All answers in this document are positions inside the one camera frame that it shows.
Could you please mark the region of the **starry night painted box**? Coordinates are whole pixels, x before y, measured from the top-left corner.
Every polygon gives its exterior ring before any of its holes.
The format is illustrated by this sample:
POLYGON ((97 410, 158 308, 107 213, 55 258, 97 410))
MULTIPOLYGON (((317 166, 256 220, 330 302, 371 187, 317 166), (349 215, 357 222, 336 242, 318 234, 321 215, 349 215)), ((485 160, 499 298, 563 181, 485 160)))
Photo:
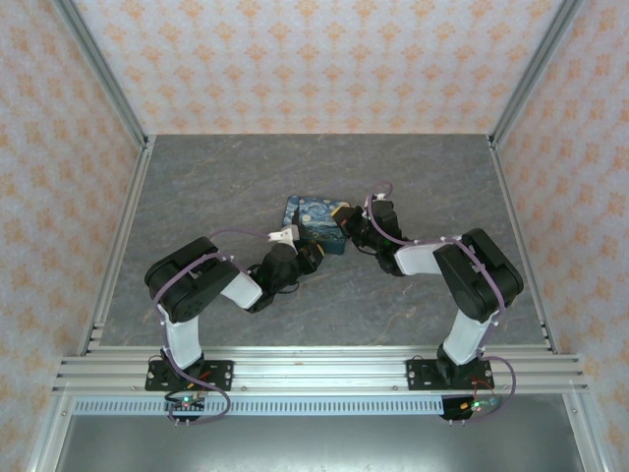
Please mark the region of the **starry night painted box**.
POLYGON ((332 214, 346 202, 304 196, 289 196, 282 225, 296 225, 299 238, 297 249, 309 242, 318 243, 327 255, 341 256, 345 252, 347 238, 334 221, 332 214))

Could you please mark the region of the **grey metal panel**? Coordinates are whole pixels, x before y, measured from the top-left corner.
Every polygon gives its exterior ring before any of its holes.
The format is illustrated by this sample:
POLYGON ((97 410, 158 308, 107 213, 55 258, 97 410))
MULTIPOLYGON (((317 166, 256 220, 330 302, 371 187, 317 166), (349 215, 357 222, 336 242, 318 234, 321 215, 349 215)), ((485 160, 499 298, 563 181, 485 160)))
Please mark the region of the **grey metal panel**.
POLYGON ((505 413, 436 417, 157 417, 72 420, 56 472, 584 472, 569 426, 505 413))

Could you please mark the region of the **aluminium mounting rail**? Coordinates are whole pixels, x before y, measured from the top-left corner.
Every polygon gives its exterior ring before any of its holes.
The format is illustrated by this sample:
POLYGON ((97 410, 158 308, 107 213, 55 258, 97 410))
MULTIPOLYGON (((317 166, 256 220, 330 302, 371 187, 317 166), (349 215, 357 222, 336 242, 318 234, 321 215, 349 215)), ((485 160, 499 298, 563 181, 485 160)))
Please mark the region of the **aluminium mounting rail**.
MULTIPOLYGON (((65 357, 54 392, 142 394, 148 346, 92 346, 65 357)), ((434 357, 433 346, 207 347, 209 360, 235 364, 232 393, 244 395, 404 394, 405 362, 434 357)), ((578 356, 552 355, 543 345, 499 345, 486 350, 494 390, 525 393, 586 392, 592 386, 578 356)))

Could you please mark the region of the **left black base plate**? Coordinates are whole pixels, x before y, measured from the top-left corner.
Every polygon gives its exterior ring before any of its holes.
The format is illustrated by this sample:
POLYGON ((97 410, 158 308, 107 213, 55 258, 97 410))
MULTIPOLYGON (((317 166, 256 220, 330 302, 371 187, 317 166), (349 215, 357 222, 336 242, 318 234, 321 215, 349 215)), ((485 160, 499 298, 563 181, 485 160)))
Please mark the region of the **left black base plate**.
MULTIPOLYGON (((184 370, 186 374, 206 384, 212 384, 224 391, 231 390, 234 362, 224 360, 196 361, 184 370)), ((181 391, 204 390, 202 385, 193 383, 172 367, 168 360, 153 358, 148 362, 148 370, 145 378, 144 389, 147 391, 181 391)))

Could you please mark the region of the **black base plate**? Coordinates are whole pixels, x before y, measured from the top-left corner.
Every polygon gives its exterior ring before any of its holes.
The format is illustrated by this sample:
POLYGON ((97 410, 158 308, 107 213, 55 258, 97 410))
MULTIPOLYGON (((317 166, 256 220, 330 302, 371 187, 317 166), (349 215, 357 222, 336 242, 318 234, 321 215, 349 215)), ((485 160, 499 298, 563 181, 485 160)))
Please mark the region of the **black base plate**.
POLYGON ((447 359, 411 358, 406 361, 409 390, 472 390, 494 388, 489 361, 475 359, 456 366, 447 359))
MULTIPOLYGON (((212 384, 224 391, 231 390, 234 362, 224 360, 196 361, 184 370, 186 374, 206 384, 212 384)), ((148 370, 145 378, 144 389, 147 391, 181 391, 204 390, 202 385, 193 383, 172 367, 168 360, 153 358, 148 362, 148 370)))

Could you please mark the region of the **aluminium table edge rail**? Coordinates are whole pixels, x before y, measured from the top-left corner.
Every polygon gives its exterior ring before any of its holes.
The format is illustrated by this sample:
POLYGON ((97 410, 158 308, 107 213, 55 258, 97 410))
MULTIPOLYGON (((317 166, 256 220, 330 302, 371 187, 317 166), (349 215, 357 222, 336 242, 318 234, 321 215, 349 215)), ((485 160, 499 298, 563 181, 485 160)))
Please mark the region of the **aluminium table edge rail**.
POLYGON ((127 186, 125 200, 118 216, 114 238, 105 260, 103 273, 100 277, 96 297, 87 316, 86 327, 84 328, 78 347, 77 354, 80 357, 85 356, 87 353, 94 328, 97 325, 104 325, 106 322, 155 141, 156 136, 149 135, 141 146, 137 156, 127 186))
POLYGON ((508 188, 506 174, 504 172, 503 165, 500 161, 497 143, 495 139, 493 138, 493 136, 491 135, 487 135, 486 139, 487 139, 487 145, 488 145, 489 153, 491 156, 491 160, 492 160, 492 163, 496 172, 496 176, 498 179, 498 183, 500 185, 501 192, 505 200, 505 205, 506 205, 507 212, 508 212, 510 222, 511 222, 511 226, 514 232, 518 251, 522 260, 523 269, 525 272, 525 285, 528 288, 529 292, 531 293, 531 297, 535 305, 535 310, 536 310, 536 313, 539 319, 539 324, 541 327, 541 331, 544 337, 544 343, 545 343, 546 349, 549 350, 552 355, 558 355, 561 353, 561 348, 554 334, 552 320, 548 317, 548 313, 546 311, 546 306, 543 301, 543 295, 540 290, 540 286, 536 278, 536 273, 533 268, 532 261, 528 252, 526 238, 524 237, 522 226, 516 214, 516 207, 514 205, 514 200, 508 188))

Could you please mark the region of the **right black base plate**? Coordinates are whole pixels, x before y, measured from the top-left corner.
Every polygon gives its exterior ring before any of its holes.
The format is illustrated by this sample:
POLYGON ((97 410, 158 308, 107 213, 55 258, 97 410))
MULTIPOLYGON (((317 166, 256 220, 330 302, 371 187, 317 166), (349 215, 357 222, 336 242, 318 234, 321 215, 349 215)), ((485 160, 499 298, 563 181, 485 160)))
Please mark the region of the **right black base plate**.
POLYGON ((472 390, 494 388, 489 361, 475 359, 456 366, 447 359, 411 358, 406 361, 409 390, 472 390))

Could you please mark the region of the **aluminium frame post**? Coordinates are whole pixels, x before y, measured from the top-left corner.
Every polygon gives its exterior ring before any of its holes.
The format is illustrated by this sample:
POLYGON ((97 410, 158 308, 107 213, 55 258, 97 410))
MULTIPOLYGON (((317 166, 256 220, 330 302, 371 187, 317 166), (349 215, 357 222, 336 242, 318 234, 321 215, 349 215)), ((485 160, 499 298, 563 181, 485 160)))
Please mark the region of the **aluminium frame post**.
POLYGON ((510 129, 523 111, 527 100, 540 80, 547 63, 570 29, 583 3, 584 0, 561 0, 556 14, 507 101, 494 130, 487 136, 489 146, 492 149, 498 149, 505 141, 510 129))
POLYGON ((124 128, 140 148, 146 148, 149 143, 149 135, 144 131, 105 55, 97 45, 77 3, 75 0, 51 0, 51 2, 77 41, 81 52, 121 119, 124 128))

